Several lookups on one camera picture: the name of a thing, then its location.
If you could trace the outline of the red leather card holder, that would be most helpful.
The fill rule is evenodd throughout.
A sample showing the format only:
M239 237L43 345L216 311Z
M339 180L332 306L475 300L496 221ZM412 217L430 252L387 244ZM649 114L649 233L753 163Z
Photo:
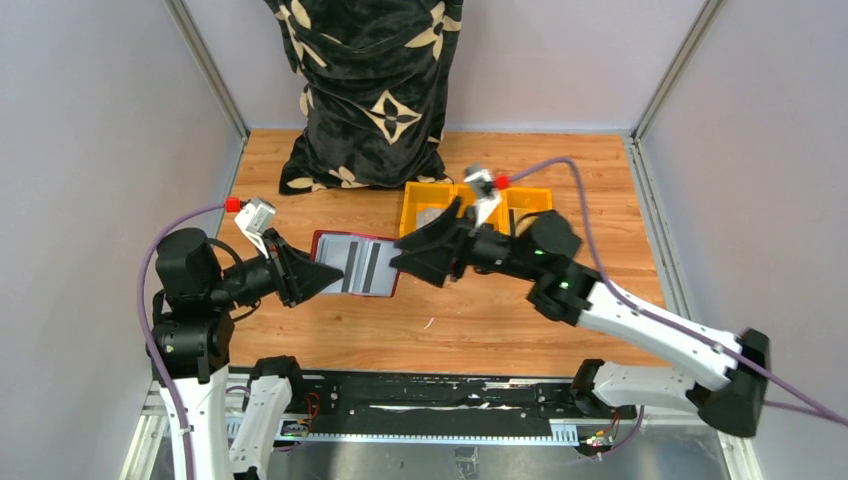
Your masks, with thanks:
M321 294L392 297L399 271L390 262L401 254L395 240L353 232L319 230L313 235L312 258L343 272L343 278Z

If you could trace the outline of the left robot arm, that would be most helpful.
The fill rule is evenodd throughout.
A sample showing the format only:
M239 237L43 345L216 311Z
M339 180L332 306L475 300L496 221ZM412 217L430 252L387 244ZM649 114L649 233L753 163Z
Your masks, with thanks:
M227 433L229 346L238 307L255 309L269 295L293 308L340 280L341 270L316 262L266 230L266 253L233 258L221 267L218 241L199 228L168 233L156 246L162 288L153 298L152 346L172 432L178 479L265 479L283 413L306 400L302 370L293 356L262 358L250 371L243 416Z

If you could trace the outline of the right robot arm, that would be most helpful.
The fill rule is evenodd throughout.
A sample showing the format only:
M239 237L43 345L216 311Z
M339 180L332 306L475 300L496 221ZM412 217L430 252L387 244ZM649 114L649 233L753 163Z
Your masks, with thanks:
M658 407L694 414L728 435L755 436L768 386L768 336L715 330L623 291L577 261L580 245L553 210L533 213L530 224L511 235L477 226L474 214L454 200L396 242L391 264L437 287L467 268L529 281L528 301L544 318L618 338L665 361L664 367L638 367L585 360L569 390L584 417Z

